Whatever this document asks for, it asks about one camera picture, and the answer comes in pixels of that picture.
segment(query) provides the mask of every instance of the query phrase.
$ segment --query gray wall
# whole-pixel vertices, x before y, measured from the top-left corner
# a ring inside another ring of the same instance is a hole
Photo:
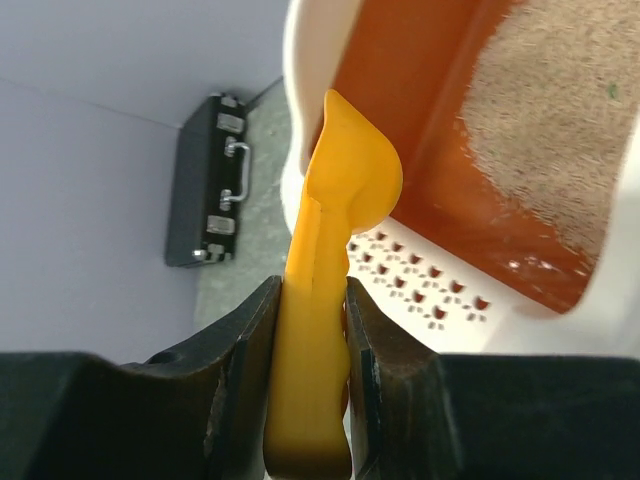
[[[0,78],[167,125],[281,72],[288,0],[0,0]]]
[[[0,351],[144,360],[193,332],[164,266],[177,130],[0,82]]]

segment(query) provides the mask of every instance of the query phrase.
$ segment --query gray floor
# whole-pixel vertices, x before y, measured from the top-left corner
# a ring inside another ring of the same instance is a hole
[[[291,236],[280,204],[280,175],[291,125],[282,83],[249,114],[253,149],[250,197],[243,204],[236,258],[204,267],[200,274],[196,327],[203,328],[238,306],[262,281],[282,274]]]

